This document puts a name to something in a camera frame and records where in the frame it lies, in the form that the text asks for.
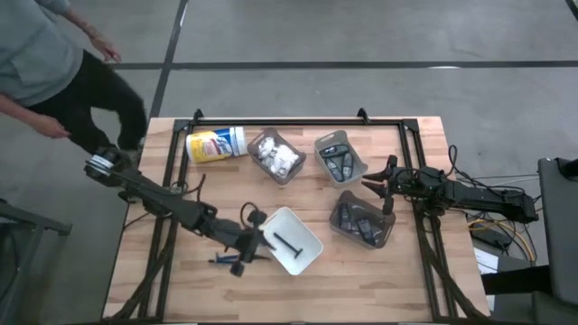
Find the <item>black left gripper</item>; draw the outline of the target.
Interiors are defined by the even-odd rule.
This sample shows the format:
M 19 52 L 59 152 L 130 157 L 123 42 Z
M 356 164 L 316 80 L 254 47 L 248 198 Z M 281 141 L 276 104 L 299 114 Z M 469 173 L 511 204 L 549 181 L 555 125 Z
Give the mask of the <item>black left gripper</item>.
M 271 260 L 270 257 L 258 255 L 256 252 L 260 245 L 275 250 L 258 228 L 242 228 L 232 220 L 217 219 L 212 223 L 211 230 L 213 232 L 211 238 L 220 242 L 225 248 L 237 250 L 241 261 Z

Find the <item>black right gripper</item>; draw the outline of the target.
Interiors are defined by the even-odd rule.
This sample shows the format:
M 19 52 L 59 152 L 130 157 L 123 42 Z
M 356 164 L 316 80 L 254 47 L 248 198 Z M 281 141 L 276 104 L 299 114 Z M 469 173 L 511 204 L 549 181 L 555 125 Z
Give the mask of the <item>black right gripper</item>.
M 416 196 L 417 192 L 417 170 L 412 168 L 398 167 L 397 157 L 390 155 L 387 159 L 386 168 L 381 172 L 368 173 L 362 176 L 361 184 L 376 193 L 380 198 L 384 198 L 383 213 L 390 215 L 394 207 L 394 194 Z

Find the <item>white plastic bin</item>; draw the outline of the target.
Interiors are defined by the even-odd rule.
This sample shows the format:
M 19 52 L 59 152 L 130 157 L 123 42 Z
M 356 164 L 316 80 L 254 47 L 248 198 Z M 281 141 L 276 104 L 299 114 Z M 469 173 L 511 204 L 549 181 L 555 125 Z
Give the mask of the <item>white plastic bin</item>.
M 270 252 L 290 275 L 301 274 L 323 251 L 321 240 L 287 207 L 273 213 L 262 230 L 275 247 Z M 275 232 L 303 252 L 294 258 L 294 252 L 274 237 Z

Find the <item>grey handheld vacuum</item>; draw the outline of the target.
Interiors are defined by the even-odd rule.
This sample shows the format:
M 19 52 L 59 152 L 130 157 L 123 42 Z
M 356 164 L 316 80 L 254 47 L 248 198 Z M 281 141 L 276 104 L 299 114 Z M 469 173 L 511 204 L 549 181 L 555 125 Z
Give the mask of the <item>grey handheld vacuum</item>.
M 350 148 L 346 144 L 336 144 L 321 149 L 319 155 L 321 158 L 333 158 L 347 154 L 349 151 Z

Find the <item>white packet with black print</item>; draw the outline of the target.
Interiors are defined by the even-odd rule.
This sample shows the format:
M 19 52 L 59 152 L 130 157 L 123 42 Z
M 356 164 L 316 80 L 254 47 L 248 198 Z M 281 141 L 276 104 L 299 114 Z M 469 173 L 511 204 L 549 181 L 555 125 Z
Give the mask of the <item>white packet with black print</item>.
M 289 171 L 298 160 L 299 155 L 296 154 L 290 147 L 284 144 L 277 147 L 275 162 L 279 168 L 283 168 Z

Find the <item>light grey plastic bin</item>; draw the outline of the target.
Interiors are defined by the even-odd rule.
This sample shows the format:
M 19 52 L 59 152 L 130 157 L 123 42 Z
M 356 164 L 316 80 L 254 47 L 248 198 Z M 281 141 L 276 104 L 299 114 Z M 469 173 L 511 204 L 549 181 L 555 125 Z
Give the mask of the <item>light grey plastic bin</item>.
M 349 153 L 353 156 L 353 162 L 354 162 L 354 169 L 353 169 L 353 173 L 352 173 L 351 178 L 348 180 L 343 180 L 342 182 L 337 182 L 332 178 L 332 176 L 331 176 L 331 174 L 330 174 L 330 172 L 326 166 L 326 163 L 325 163 L 325 160 L 327 158 L 321 158 L 319 155 L 319 151 L 321 149 L 329 147 L 329 146 L 333 146 L 336 144 L 346 144 L 350 148 Z M 350 142 L 348 135 L 344 130 L 338 130 L 338 131 L 332 132 L 330 134 L 326 134 L 320 138 L 317 138 L 314 141 L 314 156 L 316 158 L 317 163 L 320 165 L 323 173 L 329 178 L 329 182 L 330 182 L 331 186 L 333 188 L 336 188 L 336 189 L 344 188 L 346 186 L 353 184 L 356 181 L 359 181 L 361 179 L 362 175 L 368 170 L 368 166 L 364 162 L 362 162 L 355 147 Z M 339 157 L 333 157 L 332 158 L 332 160 L 337 163 L 340 170 L 341 170 L 341 166 L 342 166 L 342 158 L 343 158 L 343 155 L 339 156 Z

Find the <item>clear plastic bag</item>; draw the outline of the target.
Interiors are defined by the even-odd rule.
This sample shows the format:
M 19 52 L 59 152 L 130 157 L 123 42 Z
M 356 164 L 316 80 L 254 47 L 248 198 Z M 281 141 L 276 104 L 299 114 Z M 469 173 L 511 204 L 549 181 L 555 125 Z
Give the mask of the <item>clear plastic bag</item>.
M 275 139 L 275 149 L 263 160 L 258 158 L 258 144 L 260 141 L 268 136 L 273 136 Z M 277 147 L 279 145 L 286 145 L 290 147 L 296 154 L 299 155 L 299 160 L 294 164 L 294 166 L 290 169 L 287 174 L 287 177 L 284 179 L 280 179 L 274 176 L 271 171 L 269 170 L 269 166 L 275 160 Z M 247 144 L 247 151 L 249 156 L 253 159 L 256 165 L 268 176 L 270 176 L 277 184 L 280 186 L 285 186 L 288 184 L 303 168 L 304 162 L 306 160 L 306 154 L 297 150 L 292 144 L 290 144 L 287 140 L 285 140 L 279 132 L 272 128 L 268 127 L 265 128 L 262 132 L 260 132 L 256 137 L 254 137 L 248 144 Z

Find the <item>yellow disinfecting wipes canister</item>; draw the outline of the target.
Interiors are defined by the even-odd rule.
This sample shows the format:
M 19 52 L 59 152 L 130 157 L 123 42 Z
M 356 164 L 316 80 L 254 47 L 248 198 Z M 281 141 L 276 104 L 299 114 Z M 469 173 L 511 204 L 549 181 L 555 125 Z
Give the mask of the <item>yellow disinfecting wipes canister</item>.
M 188 135 L 185 148 L 195 163 L 208 163 L 247 154 L 247 141 L 242 126 L 204 131 Z

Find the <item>black power brick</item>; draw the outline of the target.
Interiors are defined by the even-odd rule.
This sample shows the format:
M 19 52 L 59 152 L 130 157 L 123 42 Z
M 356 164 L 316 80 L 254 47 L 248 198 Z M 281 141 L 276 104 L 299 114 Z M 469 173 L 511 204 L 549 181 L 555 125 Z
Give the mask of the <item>black power brick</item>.
M 508 235 L 505 235 L 491 228 L 484 230 L 481 228 L 474 228 L 470 231 L 470 234 L 473 239 L 479 240 L 488 246 L 492 246 L 500 250 L 508 250 L 509 246 L 512 244 L 512 240 Z

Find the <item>white paper sheet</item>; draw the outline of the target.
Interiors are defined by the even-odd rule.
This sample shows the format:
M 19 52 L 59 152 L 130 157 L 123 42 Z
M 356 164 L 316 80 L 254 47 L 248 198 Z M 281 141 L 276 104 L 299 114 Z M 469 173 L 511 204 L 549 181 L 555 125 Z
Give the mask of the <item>white paper sheet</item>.
M 478 248 L 474 254 L 481 274 L 495 274 L 498 271 L 499 257 Z

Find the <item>black chair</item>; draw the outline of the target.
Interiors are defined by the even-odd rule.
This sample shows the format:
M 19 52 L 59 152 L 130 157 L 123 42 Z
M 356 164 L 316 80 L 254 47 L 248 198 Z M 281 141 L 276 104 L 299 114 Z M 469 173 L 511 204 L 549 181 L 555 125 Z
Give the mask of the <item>black chair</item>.
M 578 175 L 563 175 L 564 163 L 542 158 L 537 165 L 553 293 L 578 305 Z

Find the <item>grey side table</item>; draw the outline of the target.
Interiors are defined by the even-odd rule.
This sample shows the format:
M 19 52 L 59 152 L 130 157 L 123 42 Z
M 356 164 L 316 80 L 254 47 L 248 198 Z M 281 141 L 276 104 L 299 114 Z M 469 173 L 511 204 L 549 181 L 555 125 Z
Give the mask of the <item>grey side table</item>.
M 16 239 L 13 241 L 14 274 L 0 294 L 0 325 L 8 325 L 20 304 L 24 282 L 32 268 L 43 233 L 52 230 L 59 236 L 66 237 L 70 234 L 72 225 L 17 208 L 5 200 L 0 200 L 0 224 L 9 228 L 20 228 L 30 234 L 23 248 L 18 247 Z

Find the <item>person's hand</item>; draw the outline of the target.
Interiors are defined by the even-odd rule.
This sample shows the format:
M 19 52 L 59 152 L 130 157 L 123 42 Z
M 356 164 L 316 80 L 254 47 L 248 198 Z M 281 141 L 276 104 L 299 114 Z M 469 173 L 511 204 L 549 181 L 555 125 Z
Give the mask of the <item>person's hand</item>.
M 121 56 L 111 42 L 102 37 L 91 37 L 90 42 L 93 47 L 102 54 L 104 61 L 121 62 Z
M 37 133 L 50 138 L 66 138 L 70 133 L 58 120 L 50 116 L 36 115 L 28 122 L 28 125 Z

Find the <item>person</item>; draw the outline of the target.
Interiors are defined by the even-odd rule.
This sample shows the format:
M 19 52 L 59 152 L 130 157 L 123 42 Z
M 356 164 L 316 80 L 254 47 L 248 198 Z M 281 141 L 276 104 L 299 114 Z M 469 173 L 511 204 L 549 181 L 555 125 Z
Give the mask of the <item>person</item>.
M 115 146 L 137 162 L 144 101 L 91 37 L 103 38 L 68 0 L 0 0 L 0 114 L 53 117 L 85 152 Z

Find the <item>black aluminium table frame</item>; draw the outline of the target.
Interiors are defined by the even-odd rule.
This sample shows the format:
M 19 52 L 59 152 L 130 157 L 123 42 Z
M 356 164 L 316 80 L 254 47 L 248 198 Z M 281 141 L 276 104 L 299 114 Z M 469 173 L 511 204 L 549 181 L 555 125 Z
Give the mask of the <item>black aluminium table frame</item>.
M 340 196 L 314 156 L 314 141 L 344 130 L 373 172 L 390 154 L 401 163 L 449 165 L 442 122 L 437 117 L 257 117 L 241 125 L 248 138 L 267 127 L 306 154 L 303 169 L 285 186 L 249 157 L 194 164 L 182 143 L 185 135 L 226 127 L 228 118 L 156 118 L 150 123 L 140 168 L 163 185 L 186 181 L 201 186 L 201 197 L 223 218 L 237 219 L 252 206 L 266 213 L 291 209 L 321 240 L 323 251 L 301 274 L 290 275 L 276 260 L 246 267 L 241 277 L 208 262 L 222 246 L 145 214 L 127 212 L 117 260 L 103 310 L 107 324 L 128 301 L 160 247 L 174 244 L 168 269 L 154 281 L 144 305 L 129 319 L 156 323 L 204 322 L 381 322 L 429 321 L 444 311 L 445 297 L 428 297 L 415 218 L 409 202 L 397 199 L 396 223 L 378 250 L 357 246 L 328 223 Z

